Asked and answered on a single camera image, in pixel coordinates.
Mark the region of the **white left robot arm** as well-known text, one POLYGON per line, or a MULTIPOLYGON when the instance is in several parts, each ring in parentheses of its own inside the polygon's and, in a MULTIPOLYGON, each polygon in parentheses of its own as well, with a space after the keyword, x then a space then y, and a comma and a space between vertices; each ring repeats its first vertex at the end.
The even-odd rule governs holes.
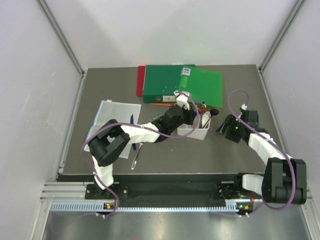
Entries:
POLYGON ((175 91, 174 95, 176 103, 154 120, 133 124, 111 119, 85 141, 81 151, 89 148, 93 160, 94 185, 102 198, 109 198, 113 194, 113 163, 126 146, 182 138, 182 135, 172 136, 172 132, 183 124, 193 125, 194 120, 200 121, 199 108, 191 94, 175 91))

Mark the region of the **black iridescent spoon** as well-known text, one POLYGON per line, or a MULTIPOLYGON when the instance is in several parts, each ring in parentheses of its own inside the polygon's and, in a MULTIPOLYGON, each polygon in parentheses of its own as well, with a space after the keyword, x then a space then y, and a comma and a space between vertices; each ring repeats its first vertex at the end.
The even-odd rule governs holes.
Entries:
POLYGON ((203 129, 206 128, 207 125, 209 124, 211 118, 212 118, 213 116, 218 115, 219 113, 220 113, 220 111, 219 111, 218 109, 212 108, 212 109, 209 111, 210 116, 209 116, 208 120, 205 122, 205 124, 202 125, 202 128, 203 128, 203 129))

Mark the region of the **white divided plastic container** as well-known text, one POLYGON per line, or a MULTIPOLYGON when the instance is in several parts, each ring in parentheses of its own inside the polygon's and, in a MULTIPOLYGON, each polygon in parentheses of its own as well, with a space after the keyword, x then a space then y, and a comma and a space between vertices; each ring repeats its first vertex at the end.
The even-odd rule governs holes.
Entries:
POLYGON ((189 134, 187 137, 188 138, 193 138, 193 139, 197 139, 197 140, 204 140, 207 132, 211 126, 211 120, 208 123, 208 125, 206 126, 206 128, 199 128, 199 124, 198 123, 198 117, 196 116, 193 120, 192 125, 188 125, 188 124, 182 124, 180 127, 177 128, 177 134, 179 136, 183 136, 188 134, 189 132, 191 132, 193 130, 193 128, 195 128, 195 130, 189 134))

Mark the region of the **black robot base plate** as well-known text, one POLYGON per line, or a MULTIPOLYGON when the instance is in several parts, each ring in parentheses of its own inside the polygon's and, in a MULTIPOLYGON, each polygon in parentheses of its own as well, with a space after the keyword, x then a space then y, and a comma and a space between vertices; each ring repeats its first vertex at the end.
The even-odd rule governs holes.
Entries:
POLYGON ((100 189, 97 183, 86 187, 86 200, 106 200, 118 195, 120 201, 153 202, 168 199, 186 200, 194 197, 196 201, 246 198, 248 191, 239 191, 231 182, 217 181, 120 181, 112 184, 109 189, 100 189))

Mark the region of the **silver spoon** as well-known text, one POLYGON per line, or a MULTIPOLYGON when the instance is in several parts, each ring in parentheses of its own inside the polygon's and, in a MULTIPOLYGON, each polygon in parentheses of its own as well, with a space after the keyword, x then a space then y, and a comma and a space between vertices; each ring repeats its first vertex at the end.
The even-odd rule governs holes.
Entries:
POLYGON ((205 114, 207 112, 207 108, 205 106, 200 106, 198 108, 198 112, 202 116, 203 114, 205 114))

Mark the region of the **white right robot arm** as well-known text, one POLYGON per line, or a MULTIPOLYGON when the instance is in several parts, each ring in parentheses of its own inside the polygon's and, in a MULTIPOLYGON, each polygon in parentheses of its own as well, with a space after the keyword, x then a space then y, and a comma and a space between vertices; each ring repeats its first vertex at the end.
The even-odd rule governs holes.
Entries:
POLYGON ((270 134, 259 127, 256 110, 247 110, 243 104, 240 116, 229 114, 216 133, 238 143, 243 140, 265 164, 262 176, 239 173, 234 180, 233 192, 245 198, 251 192, 262 196, 269 204, 303 205, 307 200, 307 166, 281 151, 270 134))

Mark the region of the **white ceramic spoon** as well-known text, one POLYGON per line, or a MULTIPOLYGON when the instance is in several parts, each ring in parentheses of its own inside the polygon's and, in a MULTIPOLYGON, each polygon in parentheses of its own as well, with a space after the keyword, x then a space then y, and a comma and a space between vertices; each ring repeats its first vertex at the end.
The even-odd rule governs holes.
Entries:
POLYGON ((200 129, 205 128, 205 125, 209 121, 210 117, 211 117, 211 114, 209 112, 205 112, 201 115, 200 122, 199 122, 200 129))

